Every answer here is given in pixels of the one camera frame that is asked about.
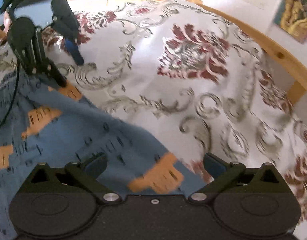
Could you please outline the person's hand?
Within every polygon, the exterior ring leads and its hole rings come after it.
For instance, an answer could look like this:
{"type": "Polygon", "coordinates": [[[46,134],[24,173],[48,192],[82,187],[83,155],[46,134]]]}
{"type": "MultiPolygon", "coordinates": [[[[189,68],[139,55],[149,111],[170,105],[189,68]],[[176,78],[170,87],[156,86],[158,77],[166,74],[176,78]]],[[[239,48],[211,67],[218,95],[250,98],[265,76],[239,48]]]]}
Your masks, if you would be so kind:
{"type": "Polygon", "coordinates": [[[4,12],[4,32],[7,33],[12,24],[11,18],[7,12],[4,12]]]}

